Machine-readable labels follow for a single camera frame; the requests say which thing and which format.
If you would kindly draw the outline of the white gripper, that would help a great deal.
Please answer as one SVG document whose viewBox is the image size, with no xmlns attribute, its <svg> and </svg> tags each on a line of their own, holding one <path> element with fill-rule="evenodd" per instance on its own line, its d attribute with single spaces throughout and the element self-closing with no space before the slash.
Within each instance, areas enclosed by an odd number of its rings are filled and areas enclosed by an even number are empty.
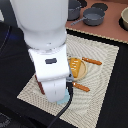
<svg viewBox="0 0 128 128">
<path fill-rule="evenodd" d="M 56 102 L 64 98 L 66 78 L 70 69 L 66 54 L 66 45 L 50 53 L 29 49 L 34 63 L 37 80 L 42 84 L 49 102 Z"/>
</svg>

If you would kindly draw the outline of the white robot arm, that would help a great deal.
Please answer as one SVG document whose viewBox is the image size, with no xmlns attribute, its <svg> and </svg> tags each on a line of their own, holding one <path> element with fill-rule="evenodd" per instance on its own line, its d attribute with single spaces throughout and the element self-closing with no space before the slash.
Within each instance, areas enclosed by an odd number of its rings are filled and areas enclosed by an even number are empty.
<svg viewBox="0 0 128 128">
<path fill-rule="evenodd" d="M 63 99 L 70 73 L 65 44 L 69 0 L 10 1 L 47 99 Z"/>
</svg>

